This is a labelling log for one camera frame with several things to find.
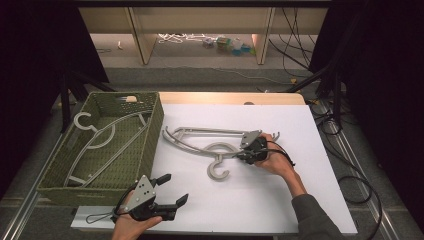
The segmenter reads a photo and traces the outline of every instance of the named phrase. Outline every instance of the woven plastic basket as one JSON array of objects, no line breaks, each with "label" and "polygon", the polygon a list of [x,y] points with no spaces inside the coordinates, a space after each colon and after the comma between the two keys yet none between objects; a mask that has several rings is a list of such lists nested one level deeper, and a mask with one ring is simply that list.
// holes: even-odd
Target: woven plastic basket
[{"label": "woven plastic basket", "polygon": [[[136,99],[136,101],[127,102],[126,99]],[[81,109],[81,113],[83,112],[91,116],[80,116],[79,124],[84,127],[92,125],[97,130],[137,112],[144,112],[142,116],[146,125],[142,123],[138,115],[128,117],[115,124],[114,134],[111,127],[105,128],[89,144],[100,146],[107,142],[106,145],[84,151],[83,149],[95,132],[82,130],[72,124],[53,155],[37,191],[59,205],[112,206],[135,180],[140,179],[142,175],[150,177],[164,117],[159,93],[93,92],[84,103]],[[145,128],[141,134],[134,137],[143,126]],[[89,180],[111,158],[114,158],[112,163],[86,187],[81,187],[79,182],[67,180],[70,169],[81,152],[83,154],[71,175],[82,180]]]}]

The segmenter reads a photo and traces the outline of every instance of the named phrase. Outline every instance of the white table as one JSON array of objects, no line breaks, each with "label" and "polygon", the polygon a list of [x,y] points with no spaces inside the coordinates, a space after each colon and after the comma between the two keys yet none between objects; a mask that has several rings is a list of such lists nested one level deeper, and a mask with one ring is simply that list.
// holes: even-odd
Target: white table
[{"label": "white table", "polygon": [[[296,163],[295,168],[308,192],[317,198],[342,233],[357,233],[308,106],[163,104],[163,107],[163,128],[168,126],[170,130],[185,126],[280,132],[277,143]],[[235,146],[240,144],[240,139],[220,140]],[[191,143],[199,147],[210,141],[210,138],[191,139]],[[177,211],[174,221],[162,222],[150,232],[203,235],[298,232],[291,195],[281,178],[238,159],[225,159],[217,171],[229,170],[230,174],[224,181],[217,182],[206,174],[213,160],[183,152],[162,136],[159,138],[152,177],[171,173],[172,179],[155,188],[156,202],[174,203],[186,193],[189,198],[187,204]],[[110,210],[111,207],[80,207],[72,227],[111,230],[114,224],[108,219],[90,225],[85,222],[88,214]]]}]

